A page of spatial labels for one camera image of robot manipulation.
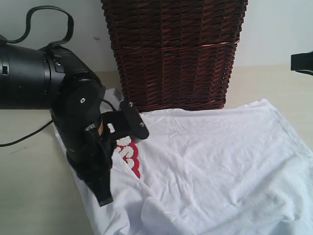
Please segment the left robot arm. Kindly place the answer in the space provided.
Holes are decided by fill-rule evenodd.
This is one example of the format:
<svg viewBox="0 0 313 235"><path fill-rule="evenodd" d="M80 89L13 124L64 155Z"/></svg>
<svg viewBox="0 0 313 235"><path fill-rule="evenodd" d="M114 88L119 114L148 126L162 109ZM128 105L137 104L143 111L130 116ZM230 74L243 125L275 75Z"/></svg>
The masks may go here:
<svg viewBox="0 0 313 235"><path fill-rule="evenodd" d="M99 78L68 49L0 49L0 107L49 110L68 163L100 206L113 201L114 142L100 112L104 94Z"/></svg>

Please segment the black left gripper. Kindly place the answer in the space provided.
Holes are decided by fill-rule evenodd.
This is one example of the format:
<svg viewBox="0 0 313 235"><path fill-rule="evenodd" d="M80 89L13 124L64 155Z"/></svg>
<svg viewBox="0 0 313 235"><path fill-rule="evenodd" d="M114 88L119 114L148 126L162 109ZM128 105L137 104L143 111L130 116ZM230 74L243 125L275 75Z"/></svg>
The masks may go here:
<svg viewBox="0 0 313 235"><path fill-rule="evenodd" d="M66 148L67 160L77 177L89 187L100 206L113 202L111 168L114 144L100 108L51 109L51 117Z"/></svg>

